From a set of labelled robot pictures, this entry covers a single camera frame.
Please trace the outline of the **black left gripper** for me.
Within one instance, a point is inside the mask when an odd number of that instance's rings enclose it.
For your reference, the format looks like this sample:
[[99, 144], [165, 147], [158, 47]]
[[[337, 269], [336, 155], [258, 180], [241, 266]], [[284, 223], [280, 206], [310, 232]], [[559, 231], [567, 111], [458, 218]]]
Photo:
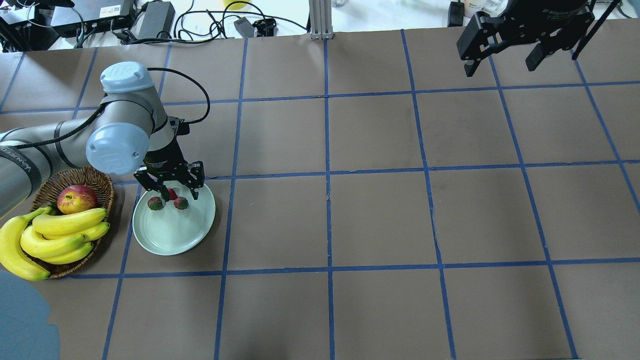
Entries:
[[167, 116], [160, 131], [151, 135], [152, 141], [160, 141], [160, 148], [149, 150], [142, 166], [134, 171], [134, 178], [146, 189], [159, 194], [163, 202], [170, 200], [166, 182], [178, 182], [189, 189], [194, 201], [199, 199], [199, 189], [204, 186], [202, 161], [187, 162], [178, 143], [178, 136], [188, 134], [189, 125], [183, 119]]

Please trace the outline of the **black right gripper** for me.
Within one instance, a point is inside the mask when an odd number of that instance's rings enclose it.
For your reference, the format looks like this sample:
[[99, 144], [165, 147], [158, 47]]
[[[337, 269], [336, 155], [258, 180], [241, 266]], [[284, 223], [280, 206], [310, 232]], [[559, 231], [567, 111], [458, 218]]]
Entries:
[[476, 11], [458, 38], [456, 47], [467, 78], [478, 63], [514, 46], [534, 44], [525, 59], [529, 72], [557, 51], [573, 51], [578, 59], [595, 30], [591, 0], [508, 0], [497, 16]]

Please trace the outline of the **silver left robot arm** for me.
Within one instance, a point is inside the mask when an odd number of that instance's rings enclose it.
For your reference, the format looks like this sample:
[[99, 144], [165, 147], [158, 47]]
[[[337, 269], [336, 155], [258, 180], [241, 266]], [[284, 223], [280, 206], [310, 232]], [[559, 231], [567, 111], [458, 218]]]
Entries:
[[166, 182], [178, 182], [198, 199], [203, 162], [186, 161], [178, 142], [190, 122], [167, 114], [153, 71], [135, 61], [112, 64], [100, 75], [104, 96], [89, 117], [3, 132], [1, 214], [55, 174], [87, 166], [116, 176], [132, 174], [146, 191], [165, 199]]

